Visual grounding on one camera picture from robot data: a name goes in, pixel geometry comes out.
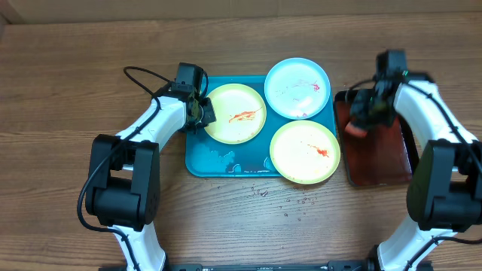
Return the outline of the yellow plate with ketchup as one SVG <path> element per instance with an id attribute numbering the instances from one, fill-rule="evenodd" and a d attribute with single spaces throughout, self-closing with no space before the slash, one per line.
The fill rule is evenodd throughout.
<path id="1" fill-rule="evenodd" d="M 244 84 L 225 84 L 208 96 L 216 121 L 205 131 L 214 140 L 237 145 L 253 139 L 267 119 L 267 106 L 261 95 Z"/>

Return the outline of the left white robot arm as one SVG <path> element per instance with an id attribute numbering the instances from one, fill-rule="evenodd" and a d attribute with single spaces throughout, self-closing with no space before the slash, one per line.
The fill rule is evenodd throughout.
<path id="1" fill-rule="evenodd" d="M 160 151 L 178 131 L 196 132 L 215 122 L 209 79 L 182 62 L 174 80 L 150 91 L 151 104 L 117 135 L 93 140 L 77 216 L 88 230 L 111 233 L 126 258 L 123 270 L 168 270 L 154 219 L 160 203 Z"/>

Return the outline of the red sponge with dark scourer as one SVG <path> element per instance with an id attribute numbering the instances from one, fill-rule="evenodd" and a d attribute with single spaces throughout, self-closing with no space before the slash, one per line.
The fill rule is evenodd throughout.
<path id="1" fill-rule="evenodd" d="M 368 134 L 367 130 L 356 126 L 352 121 L 348 122 L 348 124 L 344 128 L 344 131 L 351 136 L 355 136 L 358 138 L 364 138 Z"/>

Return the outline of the light blue plate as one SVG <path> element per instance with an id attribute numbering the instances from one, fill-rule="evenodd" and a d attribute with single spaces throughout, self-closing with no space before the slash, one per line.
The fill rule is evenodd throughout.
<path id="1" fill-rule="evenodd" d="M 272 67 L 264 82 L 264 95 L 277 114 L 303 120 L 315 116 L 327 105 L 331 84 L 320 65 L 295 57 Z"/>

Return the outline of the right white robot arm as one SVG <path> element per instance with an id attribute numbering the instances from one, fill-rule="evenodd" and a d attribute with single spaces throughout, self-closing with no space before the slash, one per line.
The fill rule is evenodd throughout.
<path id="1" fill-rule="evenodd" d="M 377 72 L 334 98 L 355 186 L 409 184 L 407 217 L 375 245 L 365 270 L 429 270 L 426 256 L 481 223 L 481 143 L 425 72 Z"/>

